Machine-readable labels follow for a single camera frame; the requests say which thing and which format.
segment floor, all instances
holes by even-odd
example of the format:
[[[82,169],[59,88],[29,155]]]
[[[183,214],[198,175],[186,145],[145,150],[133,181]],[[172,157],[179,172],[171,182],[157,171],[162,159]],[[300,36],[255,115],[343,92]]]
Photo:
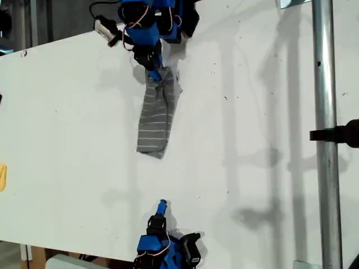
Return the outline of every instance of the floor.
[[[94,20],[89,6],[96,0],[52,0],[52,20],[54,40],[68,38],[93,30]],[[96,15],[104,15],[119,21],[119,4],[100,4],[93,8]]]
[[[0,268],[20,269],[20,247],[18,244],[0,242]]]

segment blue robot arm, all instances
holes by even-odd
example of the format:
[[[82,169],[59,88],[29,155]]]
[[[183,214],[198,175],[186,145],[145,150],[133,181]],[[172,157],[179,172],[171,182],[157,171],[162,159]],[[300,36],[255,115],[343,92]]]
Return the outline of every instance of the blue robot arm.
[[[118,9],[120,19],[125,23],[124,31],[116,27],[116,22],[103,16],[94,16],[95,30],[108,40],[113,47],[119,41],[131,44],[135,59],[143,65],[150,76],[161,80],[162,44],[180,43],[181,33],[192,37],[199,21],[195,10],[196,0],[120,0]]]
[[[134,269],[193,269],[199,264],[201,255],[196,241],[201,235],[193,233],[181,239],[169,235],[166,209],[166,200],[161,200],[156,214],[148,221],[147,234],[140,238]]]

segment white stripe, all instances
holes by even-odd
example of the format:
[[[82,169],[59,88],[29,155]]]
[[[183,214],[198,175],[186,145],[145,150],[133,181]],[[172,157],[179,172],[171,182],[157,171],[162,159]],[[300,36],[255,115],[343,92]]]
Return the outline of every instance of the white stripe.
[[[139,147],[158,147],[158,146],[141,146],[141,145],[139,145]]]
[[[139,140],[164,140],[164,138],[139,137]]]
[[[157,117],[157,116],[166,116],[167,114],[156,114],[156,115],[152,115],[152,116],[145,116],[145,117],[141,117],[141,119],[144,118],[151,118],[151,117]]]
[[[156,109],[143,109],[142,111],[156,111],[163,108],[165,108],[165,106],[161,106],[160,108],[156,108]]]
[[[139,132],[164,132],[166,130],[139,130]]]
[[[149,123],[140,123],[139,125],[148,125],[148,124],[164,124],[165,122],[149,122]]]

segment black clamp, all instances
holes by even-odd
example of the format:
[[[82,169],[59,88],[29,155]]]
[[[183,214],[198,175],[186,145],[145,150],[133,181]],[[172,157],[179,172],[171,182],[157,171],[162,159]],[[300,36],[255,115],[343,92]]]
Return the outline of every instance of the black clamp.
[[[349,147],[359,148],[359,119],[348,122],[346,126],[310,132],[310,141],[346,143]]]
[[[200,238],[201,234],[192,233],[183,236],[179,241],[189,268],[196,268],[201,261],[201,254],[196,246],[196,242]]]

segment red wire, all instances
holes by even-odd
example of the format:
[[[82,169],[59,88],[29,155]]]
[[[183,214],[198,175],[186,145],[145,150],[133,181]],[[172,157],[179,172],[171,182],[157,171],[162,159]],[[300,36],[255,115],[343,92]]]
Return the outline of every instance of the red wire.
[[[146,14],[147,14],[149,8],[150,8],[149,5],[147,5],[147,8],[146,8],[146,10],[145,10],[145,13],[144,13],[136,22],[130,22],[130,23],[127,24],[127,25],[125,26],[125,28],[123,29],[123,32],[122,32],[122,44],[123,44],[123,47],[124,47],[126,50],[128,50],[129,52],[132,51],[132,49],[127,49],[127,48],[126,48],[125,39],[124,39],[126,28],[127,28],[128,26],[130,26],[130,25],[131,25],[131,26],[128,27],[128,28],[130,28],[130,29],[132,29],[132,28],[135,27],[136,25],[140,25],[140,26],[141,26],[140,21],[142,21],[142,19],[146,16]]]

